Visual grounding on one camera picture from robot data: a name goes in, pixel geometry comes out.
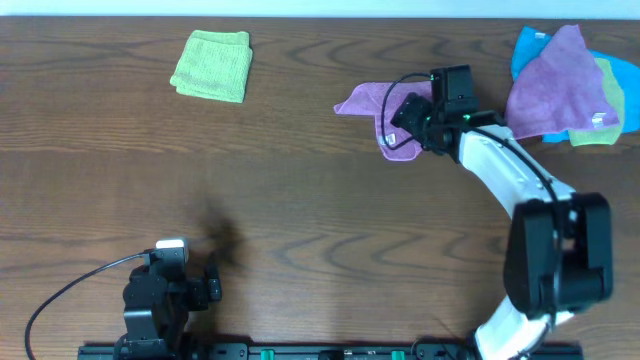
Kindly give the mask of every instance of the purple towel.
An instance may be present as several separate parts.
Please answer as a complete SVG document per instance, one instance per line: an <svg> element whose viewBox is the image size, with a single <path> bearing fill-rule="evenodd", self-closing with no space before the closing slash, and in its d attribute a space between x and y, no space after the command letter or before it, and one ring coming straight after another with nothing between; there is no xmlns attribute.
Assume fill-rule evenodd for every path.
<svg viewBox="0 0 640 360"><path fill-rule="evenodd" d="M505 118L516 139L618 125L602 89L603 76L580 28L560 28L509 94Z"/></svg>
<svg viewBox="0 0 640 360"><path fill-rule="evenodd" d="M411 141L397 150L390 150L382 141L380 111L382 110L382 99L384 99L389 86L391 86L391 83L364 83L358 85L349 99L334 106L333 110L338 115L373 115L375 117L376 139L380 150L382 150L382 155L391 161L410 161L422 152L422 148L417 141ZM407 94L411 92L431 100L431 82L401 83L396 85L391 94L389 94L384 113L384 132L387 136L387 141L392 146L410 137L408 132L391 125L391 118L393 118Z"/></svg>

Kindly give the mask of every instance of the green cloth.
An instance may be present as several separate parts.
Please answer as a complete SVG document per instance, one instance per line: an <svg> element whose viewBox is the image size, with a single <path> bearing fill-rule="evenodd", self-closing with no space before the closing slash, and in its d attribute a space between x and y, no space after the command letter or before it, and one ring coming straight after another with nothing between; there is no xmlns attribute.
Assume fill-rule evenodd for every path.
<svg viewBox="0 0 640 360"><path fill-rule="evenodd" d="M616 109L620 125L608 127L601 130L577 131L569 130L569 140L571 145L613 145L616 143L622 133L624 125L624 91L618 84L616 77L613 75L611 63L607 59L596 58L596 64L604 73L602 79L602 88L607 102L611 107Z"/></svg>
<svg viewBox="0 0 640 360"><path fill-rule="evenodd" d="M178 94L241 103L252 57L249 33L196 30L169 82Z"/></svg>

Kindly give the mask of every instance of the blue cloth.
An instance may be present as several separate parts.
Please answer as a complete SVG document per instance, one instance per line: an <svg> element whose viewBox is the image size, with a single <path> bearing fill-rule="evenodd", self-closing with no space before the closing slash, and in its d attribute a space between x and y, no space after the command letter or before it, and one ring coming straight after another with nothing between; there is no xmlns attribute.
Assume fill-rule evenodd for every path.
<svg viewBox="0 0 640 360"><path fill-rule="evenodd" d="M540 55L542 49L551 41L551 36L541 33L536 29L525 26L520 33L516 48L511 59L511 76L515 80L520 71L527 64ZM628 133L640 129L640 69L635 65L620 60L613 56L609 56L597 51L590 50L594 57L607 59L611 62L613 75L615 75L618 84L624 91L624 111L625 122L622 127L623 133ZM563 131L558 134L544 135L544 142L561 142L569 140L569 132Z"/></svg>

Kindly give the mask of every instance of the cloth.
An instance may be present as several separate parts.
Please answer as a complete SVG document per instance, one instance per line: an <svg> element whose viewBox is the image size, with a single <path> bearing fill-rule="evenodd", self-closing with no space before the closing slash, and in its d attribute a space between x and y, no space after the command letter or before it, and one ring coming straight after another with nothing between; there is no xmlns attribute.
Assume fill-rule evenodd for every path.
<svg viewBox="0 0 640 360"><path fill-rule="evenodd" d="M374 116L376 139L382 155L391 161L411 161L422 152L422 148L417 141L411 141L397 150L390 150L384 145L382 140L382 134L380 132L380 112L382 111L382 100L389 86L391 86L391 83L364 83L358 85L353 90L351 96L349 96L349 99L334 106L333 110L338 115ZM411 137L408 132L391 125L391 119L396 113L396 110L400 107L405 97L411 92L415 92L431 100L431 82L400 83L397 84L391 91L391 94L389 94L384 113L384 132L387 137L387 142L391 146Z"/></svg>
<svg viewBox="0 0 640 360"><path fill-rule="evenodd" d="M618 84L616 77L613 75L609 60L596 59L596 64L604 73L602 89L609 105L616 109L620 125L592 131L569 130L569 140L571 140L571 145L573 146L613 145L618 141L624 126L624 91L622 91L620 84Z"/></svg>
<svg viewBox="0 0 640 360"><path fill-rule="evenodd" d="M178 94L241 103L253 51L249 34L196 30L169 82Z"/></svg>
<svg viewBox="0 0 640 360"><path fill-rule="evenodd" d="M517 139L618 125L602 78L580 28L563 26L516 79L507 101L507 125Z"/></svg>
<svg viewBox="0 0 640 360"><path fill-rule="evenodd" d="M516 48L511 59L511 75L515 80L520 71L551 41L551 36L525 26L518 37ZM640 69L631 63L610 55L590 50L595 58L606 59L611 63L613 74L625 94L624 125L622 133L640 129ZM561 142L569 140L569 133L563 131L558 134L543 136L544 142Z"/></svg>

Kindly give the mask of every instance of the brown table surface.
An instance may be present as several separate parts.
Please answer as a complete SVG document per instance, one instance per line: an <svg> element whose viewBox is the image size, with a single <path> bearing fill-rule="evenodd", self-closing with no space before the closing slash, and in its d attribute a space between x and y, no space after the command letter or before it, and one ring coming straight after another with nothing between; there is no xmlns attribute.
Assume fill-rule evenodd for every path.
<svg viewBox="0 0 640 360"><path fill-rule="evenodd" d="M509 219L448 157L383 159L367 118L332 106L367 81L469 63L503 110L522 27L576 21L0 18L0 358L27 319L106 262L192 238L218 249L224 300L193 328L257 342L464 336L504 297ZM640 23L579 21L590 48L640 63ZM245 102L178 95L191 31L248 31ZM640 351L640 136L528 151L614 212L615 293L562 326L588 358ZM33 330L39 359L124 333L133 263L82 283Z"/></svg>

